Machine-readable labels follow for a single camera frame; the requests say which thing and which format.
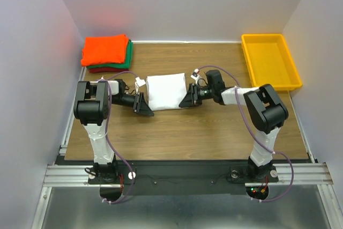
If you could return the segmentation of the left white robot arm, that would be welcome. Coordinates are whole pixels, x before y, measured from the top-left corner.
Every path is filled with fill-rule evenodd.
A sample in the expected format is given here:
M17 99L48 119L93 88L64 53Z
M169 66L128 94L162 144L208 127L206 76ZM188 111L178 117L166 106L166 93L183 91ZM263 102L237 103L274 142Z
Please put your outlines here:
M121 178L116 154L106 139L112 104L130 107L139 115L154 116L142 92L133 94L127 90L121 79L77 84L73 114L86 130L93 150L94 165L85 169L90 184L110 184Z

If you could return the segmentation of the white t shirt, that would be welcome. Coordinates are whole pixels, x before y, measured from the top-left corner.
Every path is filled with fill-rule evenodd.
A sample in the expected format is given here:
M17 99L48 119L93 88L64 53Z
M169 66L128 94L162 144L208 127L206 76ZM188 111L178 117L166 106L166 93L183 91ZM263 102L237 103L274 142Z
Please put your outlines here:
M152 111L179 109L187 93L185 73L148 76L148 106Z

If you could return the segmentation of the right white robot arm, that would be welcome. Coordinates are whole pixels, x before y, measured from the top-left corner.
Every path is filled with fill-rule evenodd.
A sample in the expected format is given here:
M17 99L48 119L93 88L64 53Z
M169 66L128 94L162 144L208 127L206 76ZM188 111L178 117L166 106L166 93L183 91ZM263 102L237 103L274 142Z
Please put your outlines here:
M212 99L220 105L237 105L243 115L243 122L254 139L245 174L253 181L267 176L272 168L277 135L289 116L288 109L273 86L265 84L253 88L227 87L219 70L206 72L206 85L200 86L198 82L201 77L198 74L198 69L192 73L191 77L195 82L189 85L179 107L197 107L207 99ZM256 128L255 132L248 125L243 106L248 109L250 120Z

